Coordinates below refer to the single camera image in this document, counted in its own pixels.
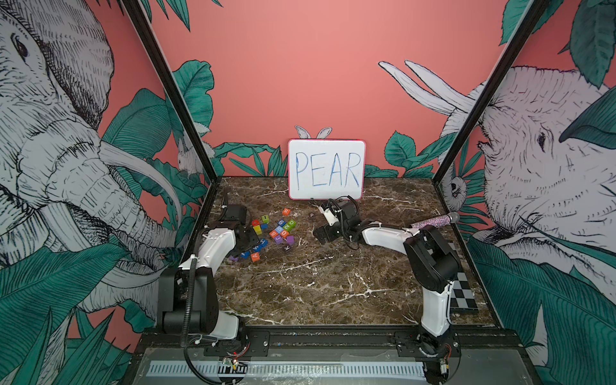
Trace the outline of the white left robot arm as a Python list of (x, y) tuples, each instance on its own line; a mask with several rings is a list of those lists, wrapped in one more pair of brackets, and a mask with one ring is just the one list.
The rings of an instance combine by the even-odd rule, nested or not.
[(222, 214), (196, 234), (189, 256), (158, 280), (156, 329), (178, 335), (181, 346), (192, 338), (232, 340), (240, 335), (239, 317), (220, 310), (215, 274), (227, 257), (252, 250), (260, 240), (244, 205), (223, 205)]

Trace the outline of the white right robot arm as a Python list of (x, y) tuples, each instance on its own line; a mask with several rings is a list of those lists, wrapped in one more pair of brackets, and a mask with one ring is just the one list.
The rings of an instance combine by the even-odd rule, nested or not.
[(462, 266), (440, 229), (457, 223), (459, 213), (450, 212), (409, 227), (396, 227), (362, 219), (358, 202), (350, 196), (323, 202), (319, 212), (327, 224), (315, 229), (313, 234), (323, 245), (341, 238), (353, 250), (359, 245), (370, 245), (406, 255), (423, 290), (422, 332), (433, 338), (446, 335), (451, 326), (452, 288)]

